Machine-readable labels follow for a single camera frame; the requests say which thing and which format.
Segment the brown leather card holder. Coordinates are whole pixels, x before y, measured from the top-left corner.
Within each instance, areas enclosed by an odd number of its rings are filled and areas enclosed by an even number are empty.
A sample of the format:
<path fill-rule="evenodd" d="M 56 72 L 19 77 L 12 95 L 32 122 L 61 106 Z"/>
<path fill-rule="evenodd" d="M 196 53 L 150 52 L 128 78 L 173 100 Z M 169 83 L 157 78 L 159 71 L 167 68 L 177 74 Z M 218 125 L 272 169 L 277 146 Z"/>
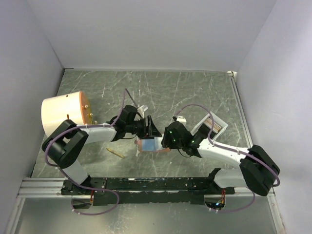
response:
<path fill-rule="evenodd" d="M 138 146 L 140 152 L 152 152 L 152 153 L 167 153 L 171 149 L 164 148 L 161 145 L 162 138 L 154 137 L 150 139 L 137 139 L 135 144 Z"/>

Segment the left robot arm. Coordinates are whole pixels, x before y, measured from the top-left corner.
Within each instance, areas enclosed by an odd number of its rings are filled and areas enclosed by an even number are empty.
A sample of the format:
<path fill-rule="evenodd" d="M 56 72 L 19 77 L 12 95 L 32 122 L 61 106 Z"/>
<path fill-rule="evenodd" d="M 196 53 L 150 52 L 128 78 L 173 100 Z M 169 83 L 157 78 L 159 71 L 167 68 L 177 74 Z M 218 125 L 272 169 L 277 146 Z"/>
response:
<path fill-rule="evenodd" d="M 124 139 L 127 133 L 139 139 L 162 137 L 150 115 L 144 117 L 138 108 L 127 105 L 103 124 L 82 126 L 67 119 L 50 134 L 41 148 L 46 158 L 52 159 L 71 180 L 74 190 L 84 195 L 91 189 L 91 177 L 78 161 L 83 146 L 100 141 L 118 141 Z"/>

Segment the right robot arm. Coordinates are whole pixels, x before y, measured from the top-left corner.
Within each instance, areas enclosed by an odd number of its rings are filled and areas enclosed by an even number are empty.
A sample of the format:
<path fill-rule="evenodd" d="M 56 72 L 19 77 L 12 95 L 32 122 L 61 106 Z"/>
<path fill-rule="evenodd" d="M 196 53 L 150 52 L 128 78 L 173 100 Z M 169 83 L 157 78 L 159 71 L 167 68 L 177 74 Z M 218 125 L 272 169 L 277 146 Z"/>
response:
<path fill-rule="evenodd" d="M 181 122 L 174 121 L 165 128 L 161 145 L 182 150 L 189 156 L 217 159 L 240 169 L 233 174 L 218 171 L 207 181 L 207 189 L 212 194 L 225 187 L 246 186 L 257 195 L 266 196 L 272 187 L 280 184 L 280 169 L 261 146 L 239 148 L 221 144 L 211 140 L 210 133 L 211 128 L 204 123 L 192 134 Z"/>

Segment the stack of cards in box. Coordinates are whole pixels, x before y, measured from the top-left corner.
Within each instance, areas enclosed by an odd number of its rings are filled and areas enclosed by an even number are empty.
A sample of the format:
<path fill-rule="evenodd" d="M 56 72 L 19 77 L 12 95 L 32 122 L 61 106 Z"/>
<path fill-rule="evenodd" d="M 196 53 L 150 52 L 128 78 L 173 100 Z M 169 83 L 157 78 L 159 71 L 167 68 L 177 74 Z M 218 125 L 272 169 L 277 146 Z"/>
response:
<path fill-rule="evenodd" d="M 220 125 L 219 123 L 217 123 L 216 120 L 213 122 L 211 118 L 207 118 L 204 121 L 204 124 L 206 124 L 216 134 L 218 134 L 222 130 L 222 128 L 223 128 L 223 126 Z"/>

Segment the gold pencil stick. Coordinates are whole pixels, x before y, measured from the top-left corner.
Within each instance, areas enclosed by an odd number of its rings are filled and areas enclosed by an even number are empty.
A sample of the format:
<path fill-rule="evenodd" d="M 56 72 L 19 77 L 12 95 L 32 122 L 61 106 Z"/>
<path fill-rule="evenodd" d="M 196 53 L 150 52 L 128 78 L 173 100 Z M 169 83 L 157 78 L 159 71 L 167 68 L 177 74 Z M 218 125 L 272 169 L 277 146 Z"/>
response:
<path fill-rule="evenodd" d="M 124 155 L 122 155 L 122 154 L 120 154 L 120 153 L 118 153 L 118 152 L 116 152 L 116 151 L 114 151 L 114 150 L 112 150 L 112 149 L 110 149 L 110 148 L 107 148 L 106 150 L 107 150 L 108 152 L 110 152 L 110 153 L 112 153 L 112 154 L 114 154 L 114 155 L 120 157 L 120 158 L 125 158 Z"/>

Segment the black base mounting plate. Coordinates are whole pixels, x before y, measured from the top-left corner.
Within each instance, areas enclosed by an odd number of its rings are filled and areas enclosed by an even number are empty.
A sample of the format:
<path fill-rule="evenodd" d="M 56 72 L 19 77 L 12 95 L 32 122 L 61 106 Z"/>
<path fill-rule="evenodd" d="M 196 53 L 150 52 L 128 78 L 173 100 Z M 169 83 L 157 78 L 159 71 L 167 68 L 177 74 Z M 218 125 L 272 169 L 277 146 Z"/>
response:
<path fill-rule="evenodd" d="M 214 178 L 219 168 L 208 177 L 94 177 L 91 178 L 91 190 L 81 192 L 69 180 L 61 188 L 62 195 L 89 196 L 95 206 L 108 204 L 148 204 L 180 203 L 204 204 L 204 196 L 234 194 L 233 187 L 222 189 Z"/>

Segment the white cylinder toy with studs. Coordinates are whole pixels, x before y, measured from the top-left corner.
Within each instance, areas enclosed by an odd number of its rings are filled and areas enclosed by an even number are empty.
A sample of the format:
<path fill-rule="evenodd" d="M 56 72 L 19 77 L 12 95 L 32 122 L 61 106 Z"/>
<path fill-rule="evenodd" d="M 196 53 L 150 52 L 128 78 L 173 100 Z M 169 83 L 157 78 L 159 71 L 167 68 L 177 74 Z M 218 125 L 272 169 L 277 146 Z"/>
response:
<path fill-rule="evenodd" d="M 82 91 L 43 100 L 41 122 L 47 136 L 67 119 L 77 125 L 93 124 L 91 105 Z"/>

